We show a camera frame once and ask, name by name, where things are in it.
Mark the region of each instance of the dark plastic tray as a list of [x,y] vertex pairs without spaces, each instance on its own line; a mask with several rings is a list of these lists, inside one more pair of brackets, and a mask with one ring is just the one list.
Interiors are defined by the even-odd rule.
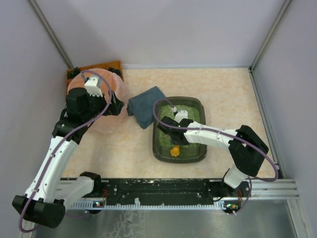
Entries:
[[[177,107],[177,105],[185,105],[196,108],[200,114],[201,124],[206,124],[205,110],[202,103],[197,98],[191,97],[168,97],[168,99]],[[166,101],[160,101],[156,107],[156,114],[160,117],[159,112],[162,106],[169,105]],[[183,148],[180,147],[180,155],[173,157],[170,154],[172,146],[161,146],[159,144],[159,129],[157,128],[158,122],[154,120],[153,123],[153,155],[160,161],[169,163],[195,163],[203,160],[207,155],[207,146],[197,144],[195,147]]]

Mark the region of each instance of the green tray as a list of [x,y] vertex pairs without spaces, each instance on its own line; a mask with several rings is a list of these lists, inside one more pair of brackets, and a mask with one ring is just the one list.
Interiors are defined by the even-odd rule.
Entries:
[[[179,105],[189,106],[195,108],[199,112],[199,117],[197,120],[197,116],[193,116],[189,112],[190,117],[194,117],[197,122],[201,124],[206,124],[206,116],[205,110],[201,102],[197,98],[191,97],[168,97],[169,99],[179,110],[182,110],[182,107],[178,107]],[[156,107],[156,114],[158,118],[162,118],[166,115],[161,115],[161,107],[169,105],[166,101],[160,101]],[[172,113],[168,113],[169,117],[173,118]],[[169,162],[169,163],[195,163],[203,160],[207,155],[207,146],[202,144],[190,144],[185,146],[180,146],[180,155],[177,157],[173,157],[170,154],[173,145],[166,142],[166,138],[170,137],[168,135],[164,135],[164,141],[162,140],[163,133],[160,129],[157,128],[158,122],[154,120],[153,123],[153,155],[160,161]]]

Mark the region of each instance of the red wire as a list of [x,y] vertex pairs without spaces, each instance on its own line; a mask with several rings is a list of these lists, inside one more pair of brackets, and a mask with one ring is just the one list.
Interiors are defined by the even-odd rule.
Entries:
[[239,195],[238,203],[241,204],[241,201],[242,201],[242,192],[241,192],[241,190],[238,190],[238,195]]
[[106,202],[106,200],[107,200],[107,198],[108,198],[108,190],[103,189],[103,191],[105,191],[105,192],[103,193],[103,202],[104,202],[104,205],[105,205],[105,202]]

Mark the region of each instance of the white cable clip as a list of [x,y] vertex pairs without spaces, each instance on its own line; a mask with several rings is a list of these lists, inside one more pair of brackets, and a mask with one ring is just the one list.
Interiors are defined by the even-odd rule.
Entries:
[[202,128],[203,128],[203,126],[204,126],[204,125],[201,125],[201,126],[199,127],[199,130],[198,130],[198,135],[199,135],[199,133],[201,132],[201,130],[202,130]]
[[217,140],[219,140],[219,139],[220,139],[220,133],[221,133],[221,131],[222,131],[222,130],[223,130],[223,129],[218,128]]

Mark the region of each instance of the orange board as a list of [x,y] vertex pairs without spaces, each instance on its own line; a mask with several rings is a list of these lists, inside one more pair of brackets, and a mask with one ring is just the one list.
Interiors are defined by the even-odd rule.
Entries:
[[[123,77],[123,71],[122,71],[122,64],[121,61],[110,61],[110,62],[106,62],[106,63],[100,63],[100,64],[94,64],[94,65],[90,65],[90,66],[83,66],[83,67],[79,67],[80,71],[86,70],[86,69],[92,69],[92,68],[103,68],[103,69],[109,69],[109,68],[115,68],[115,69],[119,69],[121,71],[121,77],[122,80],[124,81],[124,77]],[[69,68],[66,71],[66,75],[72,71],[73,68]],[[67,88],[69,83],[71,82],[72,79],[67,79],[66,76],[66,95],[67,95]]]

